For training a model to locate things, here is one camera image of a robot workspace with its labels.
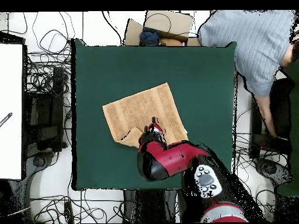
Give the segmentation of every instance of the green table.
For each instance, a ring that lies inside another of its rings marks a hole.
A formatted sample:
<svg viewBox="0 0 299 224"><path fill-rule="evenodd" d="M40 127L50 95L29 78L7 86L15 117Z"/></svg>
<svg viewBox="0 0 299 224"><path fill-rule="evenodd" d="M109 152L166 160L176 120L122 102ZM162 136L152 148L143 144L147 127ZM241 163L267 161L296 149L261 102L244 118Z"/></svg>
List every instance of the green table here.
<svg viewBox="0 0 299 224"><path fill-rule="evenodd" d="M290 93L291 102L291 145L290 166L293 181L290 184L281 185L278 193L283 196L299 197L299 61L286 67L283 71L294 81L294 89Z"/></svg>
<svg viewBox="0 0 299 224"><path fill-rule="evenodd" d="M235 47L88 47L75 40L75 188L181 188L180 175L145 181L137 170L137 149L112 139L102 110L164 82L189 140L209 146L230 171Z"/></svg>

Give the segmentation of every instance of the brown cloth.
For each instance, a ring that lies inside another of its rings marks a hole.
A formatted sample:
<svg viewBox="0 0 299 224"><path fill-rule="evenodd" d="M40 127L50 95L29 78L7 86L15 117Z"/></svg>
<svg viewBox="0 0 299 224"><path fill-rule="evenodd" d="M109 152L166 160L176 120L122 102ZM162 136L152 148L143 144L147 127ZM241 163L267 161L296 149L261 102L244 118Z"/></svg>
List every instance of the brown cloth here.
<svg viewBox="0 0 299 224"><path fill-rule="evenodd" d="M188 140L167 83L103 106L112 138L139 148L138 140L152 117L164 131L167 144Z"/></svg>

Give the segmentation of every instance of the white board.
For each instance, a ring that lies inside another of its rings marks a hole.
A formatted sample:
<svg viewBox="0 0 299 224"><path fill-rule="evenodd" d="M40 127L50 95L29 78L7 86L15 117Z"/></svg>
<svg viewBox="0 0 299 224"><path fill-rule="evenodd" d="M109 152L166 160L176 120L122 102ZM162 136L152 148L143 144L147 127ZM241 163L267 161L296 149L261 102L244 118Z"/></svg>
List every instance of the white board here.
<svg viewBox="0 0 299 224"><path fill-rule="evenodd" d="M22 45L0 44L0 179L21 179Z"/></svg>

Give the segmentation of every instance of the person's hand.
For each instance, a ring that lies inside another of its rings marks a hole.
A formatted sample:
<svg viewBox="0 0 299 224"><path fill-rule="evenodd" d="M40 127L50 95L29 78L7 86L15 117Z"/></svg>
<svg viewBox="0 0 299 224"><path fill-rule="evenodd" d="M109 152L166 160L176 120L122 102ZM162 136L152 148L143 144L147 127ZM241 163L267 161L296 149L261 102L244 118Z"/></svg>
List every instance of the person's hand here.
<svg viewBox="0 0 299 224"><path fill-rule="evenodd" d="M262 115L262 118L266 124L266 127L268 131L270 132L270 135L277 138L275 127L273 124L272 114L270 111L270 97L255 97L256 101L258 102L258 107L260 114Z"/></svg>

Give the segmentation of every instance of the marker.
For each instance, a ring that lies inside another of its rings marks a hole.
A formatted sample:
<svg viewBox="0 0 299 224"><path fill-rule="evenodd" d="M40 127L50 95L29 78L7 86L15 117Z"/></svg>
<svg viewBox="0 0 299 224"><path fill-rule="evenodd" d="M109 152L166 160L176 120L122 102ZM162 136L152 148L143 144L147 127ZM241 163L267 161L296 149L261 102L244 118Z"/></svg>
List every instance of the marker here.
<svg viewBox="0 0 299 224"><path fill-rule="evenodd" d="M12 113L9 113L3 120L0 122L0 127L4 125L5 122L12 116Z"/></svg>

